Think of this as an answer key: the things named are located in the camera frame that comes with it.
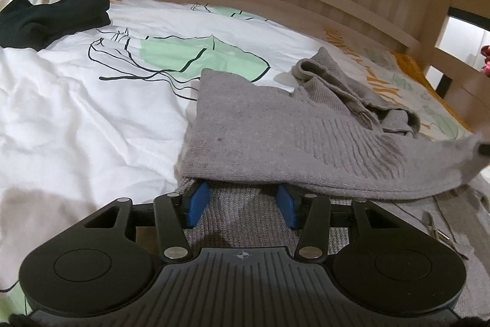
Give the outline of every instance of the white bed sheet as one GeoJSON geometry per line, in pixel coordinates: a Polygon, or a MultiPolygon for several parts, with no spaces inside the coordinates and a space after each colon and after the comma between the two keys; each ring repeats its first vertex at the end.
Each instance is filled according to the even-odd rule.
{"type": "MultiPolygon", "coordinates": [[[[429,136],[467,134],[422,85],[389,67],[388,54],[374,55],[376,64],[259,16],[204,7],[206,0],[163,1],[113,1],[110,26],[40,52],[0,49],[0,289],[15,285],[32,249],[99,207],[118,197],[149,202],[177,187],[202,67],[292,90],[291,67],[325,46],[352,78],[387,88],[367,81],[370,69],[396,87],[429,136]],[[194,58],[182,73],[163,71],[194,58]],[[451,129],[438,126],[441,118],[451,129]]],[[[0,321],[2,307],[24,311],[18,286],[0,294],[0,321]]]]}

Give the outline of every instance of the black cloth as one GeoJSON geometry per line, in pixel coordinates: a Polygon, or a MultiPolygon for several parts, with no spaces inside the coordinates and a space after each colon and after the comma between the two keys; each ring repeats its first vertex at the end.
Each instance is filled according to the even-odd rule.
{"type": "Polygon", "coordinates": [[[13,0],[0,12],[0,46],[45,49],[64,35],[111,23],[108,0],[61,0],[32,5],[13,0]]]}

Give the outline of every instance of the silver screw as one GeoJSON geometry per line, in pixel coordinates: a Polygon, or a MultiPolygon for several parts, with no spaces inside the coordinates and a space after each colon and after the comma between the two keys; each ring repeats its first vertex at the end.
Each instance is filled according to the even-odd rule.
{"type": "Polygon", "coordinates": [[[323,255],[323,251],[315,246],[304,246],[298,253],[306,259],[317,259],[323,255]]]}
{"type": "Polygon", "coordinates": [[[181,246],[171,246],[163,251],[163,255],[170,259],[180,259],[187,256],[189,252],[181,246]]]}

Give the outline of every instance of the bed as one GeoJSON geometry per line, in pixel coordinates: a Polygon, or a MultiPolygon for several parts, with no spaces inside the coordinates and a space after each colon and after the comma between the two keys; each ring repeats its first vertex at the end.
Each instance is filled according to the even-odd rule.
{"type": "MultiPolygon", "coordinates": [[[[33,248],[117,197],[177,188],[204,67],[292,91],[292,65],[324,46],[348,76],[417,112],[428,138],[490,139],[486,77],[435,47],[449,6],[490,17],[489,0],[110,1],[107,27],[40,52],[0,49],[0,321],[29,311],[17,272],[33,248]],[[214,58],[200,52],[211,47],[214,58]],[[429,66],[452,79],[444,100],[429,66]]],[[[480,302],[456,309],[488,318],[480,302]]]]}

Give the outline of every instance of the orange fabric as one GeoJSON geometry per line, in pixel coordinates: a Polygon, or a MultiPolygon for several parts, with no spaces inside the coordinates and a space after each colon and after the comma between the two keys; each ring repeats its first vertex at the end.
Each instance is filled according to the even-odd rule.
{"type": "Polygon", "coordinates": [[[432,88],[432,85],[429,83],[429,81],[427,81],[422,70],[420,69],[420,67],[412,57],[403,53],[396,53],[396,52],[391,52],[391,53],[395,56],[396,63],[405,74],[407,74],[414,81],[423,85],[428,90],[428,92],[432,95],[432,97],[444,106],[444,108],[449,112],[449,114],[451,114],[465,129],[472,132],[468,124],[464,122],[458,116],[458,114],[443,100],[443,98],[440,97],[435,92],[434,88],[432,88]]]}

